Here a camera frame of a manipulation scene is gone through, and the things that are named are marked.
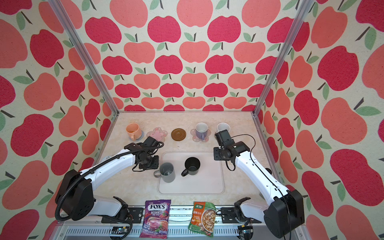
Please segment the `brown wooden round coaster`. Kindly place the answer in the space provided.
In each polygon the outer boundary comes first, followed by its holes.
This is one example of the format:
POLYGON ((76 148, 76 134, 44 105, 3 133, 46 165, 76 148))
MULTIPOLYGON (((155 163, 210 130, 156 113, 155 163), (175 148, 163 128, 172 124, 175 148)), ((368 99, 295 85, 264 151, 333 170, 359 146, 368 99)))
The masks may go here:
POLYGON ((187 133, 184 129, 177 128, 171 132, 171 137, 174 141, 182 141, 186 138, 187 133))

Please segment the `translucent plastic tray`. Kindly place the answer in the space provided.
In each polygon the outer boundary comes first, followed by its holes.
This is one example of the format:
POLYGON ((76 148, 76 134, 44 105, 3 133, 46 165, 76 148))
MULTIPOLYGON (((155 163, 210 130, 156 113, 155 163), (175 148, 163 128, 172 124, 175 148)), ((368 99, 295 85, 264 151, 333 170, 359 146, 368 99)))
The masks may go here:
POLYGON ((174 166, 176 178, 171 183, 159 180, 158 192, 163 195, 220 195, 225 191, 222 165, 214 160, 213 152, 166 152, 161 163, 174 166), (201 166, 196 175, 181 176, 185 161, 197 158, 201 166))

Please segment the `green snack bag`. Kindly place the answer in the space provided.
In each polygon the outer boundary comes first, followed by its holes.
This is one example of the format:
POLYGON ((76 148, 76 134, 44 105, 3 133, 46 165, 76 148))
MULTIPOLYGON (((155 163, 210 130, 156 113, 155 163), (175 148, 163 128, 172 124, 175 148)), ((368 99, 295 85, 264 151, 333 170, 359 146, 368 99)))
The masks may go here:
POLYGON ((192 218, 188 229, 197 234, 214 237, 217 209, 210 202, 194 202, 192 218))

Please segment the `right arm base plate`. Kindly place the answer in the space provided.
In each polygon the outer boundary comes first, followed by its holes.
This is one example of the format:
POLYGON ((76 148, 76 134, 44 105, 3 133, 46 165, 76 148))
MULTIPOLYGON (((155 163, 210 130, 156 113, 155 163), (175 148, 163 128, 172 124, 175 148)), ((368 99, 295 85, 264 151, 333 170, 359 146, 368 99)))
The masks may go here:
POLYGON ((262 223, 255 219, 246 218, 239 207, 221 208, 217 211, 217 216, 222 218, 222 223, 224 224, 238 223, 241 225, 247 225, 250 222, 256 224, 262 223))

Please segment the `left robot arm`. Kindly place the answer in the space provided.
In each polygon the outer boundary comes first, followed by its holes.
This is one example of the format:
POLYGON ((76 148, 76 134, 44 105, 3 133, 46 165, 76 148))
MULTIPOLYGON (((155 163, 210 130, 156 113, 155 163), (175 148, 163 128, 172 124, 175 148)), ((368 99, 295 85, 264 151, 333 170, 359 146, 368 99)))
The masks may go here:
POLYGON ((128 205, 120 198, 100 197, 94 191, 106 180, 128 167, 143 165, 142 171, 159 162, 155 155, 159 147, 140 147, 137 144, 122 149, 105 161, 80 172, 67 172, 60 185, 55 202, 57 221, 78 221, 86 216, 101 216, 118 223, 128 219, 128 205))

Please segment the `black mug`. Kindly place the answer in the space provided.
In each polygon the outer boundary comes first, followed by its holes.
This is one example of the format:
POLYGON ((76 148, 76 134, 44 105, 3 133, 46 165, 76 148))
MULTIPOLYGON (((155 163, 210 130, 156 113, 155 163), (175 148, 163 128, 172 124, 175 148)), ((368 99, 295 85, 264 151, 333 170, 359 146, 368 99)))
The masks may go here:
POLYGON ((187 175, 196 175, 200 169, 201 163, 198 158, 190 157, 185 161, 185 169, 181 173, 182 177, 187 175))

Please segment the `grey mug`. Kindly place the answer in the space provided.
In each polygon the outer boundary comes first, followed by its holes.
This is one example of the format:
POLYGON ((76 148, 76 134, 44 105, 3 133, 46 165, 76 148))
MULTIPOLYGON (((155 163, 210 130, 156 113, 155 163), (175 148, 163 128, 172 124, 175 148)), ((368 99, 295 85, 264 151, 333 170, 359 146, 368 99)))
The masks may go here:
POLYGON ((161 178, 165 183, 171 183, 176 178, 174 166, 171 163, 163 163, 158 170, 154 172, 155 178, 161 178))

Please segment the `right aluminium frame post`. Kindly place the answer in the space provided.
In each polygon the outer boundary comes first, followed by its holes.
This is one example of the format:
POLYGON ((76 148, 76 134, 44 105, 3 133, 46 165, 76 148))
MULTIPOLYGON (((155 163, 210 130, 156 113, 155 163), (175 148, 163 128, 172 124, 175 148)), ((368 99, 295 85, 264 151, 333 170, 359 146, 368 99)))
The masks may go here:
POLYGON ((262 105, 265 103, 268 93, 272 88, 273 82, 277 79, 277 74, 281 70, 281 67, 285 61, 286 56, 289 54, 289 51, 293 49, 292 47, 293 42, 296 39, 300 31, 300 28, 304 20, 306 19, 308 12, 314 2, 315 1, 310 1, 310 0, 301 1, 302 4, 299 6, 298 12, 293 20, 292 26, 288 31, 285 41, 283 42, 282 48, 279 51, 279 55, 277 56, 277 59, 272 68, 272 71, 267 78, 267 82, 261 93, 261 96, 258 98, 257 105, 255 107, 255 110, 253 111, 253 117, 257 117, 259 111, 262 108, 262 105))

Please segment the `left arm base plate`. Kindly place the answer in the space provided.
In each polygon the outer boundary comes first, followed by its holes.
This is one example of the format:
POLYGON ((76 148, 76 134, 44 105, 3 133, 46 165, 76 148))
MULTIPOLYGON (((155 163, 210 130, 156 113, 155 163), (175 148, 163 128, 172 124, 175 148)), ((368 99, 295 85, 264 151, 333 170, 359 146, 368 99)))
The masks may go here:
POLYGON ((123 207, 115 217, 102 216, 103 224, 139 224, 143 218, 143 208, 123 207))

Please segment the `purple Fox's candy bag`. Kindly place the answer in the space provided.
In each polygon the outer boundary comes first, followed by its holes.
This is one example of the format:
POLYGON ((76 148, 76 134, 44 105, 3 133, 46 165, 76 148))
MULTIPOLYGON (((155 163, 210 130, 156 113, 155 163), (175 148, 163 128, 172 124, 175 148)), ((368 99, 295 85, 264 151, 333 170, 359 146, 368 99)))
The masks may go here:
POLYGON ((171 200, 149 200, 145 204, 140 238, 167 239, 171 200))

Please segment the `pink flower coaster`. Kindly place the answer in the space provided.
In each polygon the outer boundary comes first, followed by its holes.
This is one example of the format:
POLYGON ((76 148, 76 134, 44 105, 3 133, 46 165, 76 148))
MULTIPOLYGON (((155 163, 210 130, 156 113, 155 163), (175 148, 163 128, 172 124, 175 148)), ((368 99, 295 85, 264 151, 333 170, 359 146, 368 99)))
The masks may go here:
POLYGON ((167 135, 168 132, 162 130, 160 127, 156 127, 147 133, 147 137, 152 137, 158 142, 165 142, 167 135))
POLYGON ((207 130, 205 133, 200 133, 196 129, 192 129, 190 133, 193 136, 192 139, 194 142, 207 143, 210 140, 210 135, 211 135, 210 130, 207 130))

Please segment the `left aluminium frame post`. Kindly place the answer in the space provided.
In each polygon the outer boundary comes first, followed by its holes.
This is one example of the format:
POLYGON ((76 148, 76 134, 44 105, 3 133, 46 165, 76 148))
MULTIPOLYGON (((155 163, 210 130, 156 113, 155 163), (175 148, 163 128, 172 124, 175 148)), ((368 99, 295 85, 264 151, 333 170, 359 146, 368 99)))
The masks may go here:
POLYGON ((51 8, 53 9, 56 17, 60 21, 62 27, 66 31, 67 35, 69 36, 69 39, 72 41, 74 47, 76 48, 81 60, 85 64, 89 74, 93 77, 93 80, 95 81, 95 84, 97 85, 98 89, 101 92, 101 95, 103 96, 104 100, 108 104, 109 108, 112 111, 112 114, 114 116, 119 115, 119 110, 117 108, 116 103, 114 102, 103 78, 101 77, 100 73, 98 72, 94 61, 92 60, 91 55, 89 54, 87 48, 85 47, 84 43, 82 42, 81 38, 79 37, 75 26, 73 25, 69 15, 67 14, 64 5, 61 3, 61 1, 48 1, 51 8))

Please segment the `orange mug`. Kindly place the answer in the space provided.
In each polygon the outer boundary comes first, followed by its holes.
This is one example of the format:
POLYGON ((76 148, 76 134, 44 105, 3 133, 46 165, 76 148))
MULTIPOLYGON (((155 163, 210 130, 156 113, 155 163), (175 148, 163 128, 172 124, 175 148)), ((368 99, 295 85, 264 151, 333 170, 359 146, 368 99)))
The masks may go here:
POLYGON ((137 123, 130 123, 126 127, 126 132, 132 141, 137 141, 142 136, 142 130, 137 123))

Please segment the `front aluminium frame rail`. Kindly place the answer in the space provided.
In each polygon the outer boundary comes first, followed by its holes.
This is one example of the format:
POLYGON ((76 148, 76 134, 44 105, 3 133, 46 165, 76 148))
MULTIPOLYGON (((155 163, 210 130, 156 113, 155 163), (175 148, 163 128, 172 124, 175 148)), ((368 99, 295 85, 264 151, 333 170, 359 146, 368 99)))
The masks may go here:
MULTIPOLYGON (((247 225, 235 219, 217 216, 214 236, 208 237, 189 230, 192 206, 172 206, 168 224, 169 240, 237 240, 244 236, 251 240, 275 240, 264 223, 251 220, 247 225)), ((50 240, 112 240, 123 236, 124 224, 103 224, 101 217, 86 217, 78 222, 58 222, 50 240)))

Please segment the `aluminium frame post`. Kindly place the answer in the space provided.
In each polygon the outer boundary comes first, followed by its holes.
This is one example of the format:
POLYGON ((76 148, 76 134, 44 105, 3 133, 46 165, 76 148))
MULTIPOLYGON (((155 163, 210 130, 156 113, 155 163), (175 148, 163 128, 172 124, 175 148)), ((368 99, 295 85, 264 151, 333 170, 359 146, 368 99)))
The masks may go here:
POLYGON ((277 74, 281 70, 281 67, 285 61, 286 56, 289 54, 289 51, 293 49, 292 47, 293 42, 296 39, 300 31, 300 28, 304 20, 306 19, 308 12, 314 2, 315 1, 310 1, 310 0, 301 1, 302 4, 299 6, 298 12, 293 20, 292 26, 288 31, 285 41, 283 42, 282 48, 279 51, 279 55, 277 56, 277 59, 272 68, 272 71, 267 78, 267 82, 261 93, 261 96, 258 98, 257 105, 255 107, 255 110, 253 111, 253 117, 257 117, 259 111, 262 108, 262 105, 265 103, 268 93, 272 88, 273 82, 277 79, 277 74))
POLYGON ((114 116, 119 115, 119 110, 117 108, 116 103, 114 102, 103 78, 101 77, 100 73, 98 72, 94 61, 92 60, 91 55, 89 54, 87 48, 85 47, 84 43, 82 42, 81 38, 79 37, 75 26, 73 25, 69 15, 67 14, 64 5, 61 3, 61 1, 48 1, 51 8, 53 9, 56 17, 60 21, 62 27, 66 31, 67 35, 69 36, 69 39, 72 41, 74 47, 76 48, 81 60, 85 64, 89 74, 93 77, 93 80, 95 81, 95 84, 97 85, 98 89, 101 92, 101 95, 103 96, 104 100, 108 104, 109 108, 112 111, 112 114, 114 116))

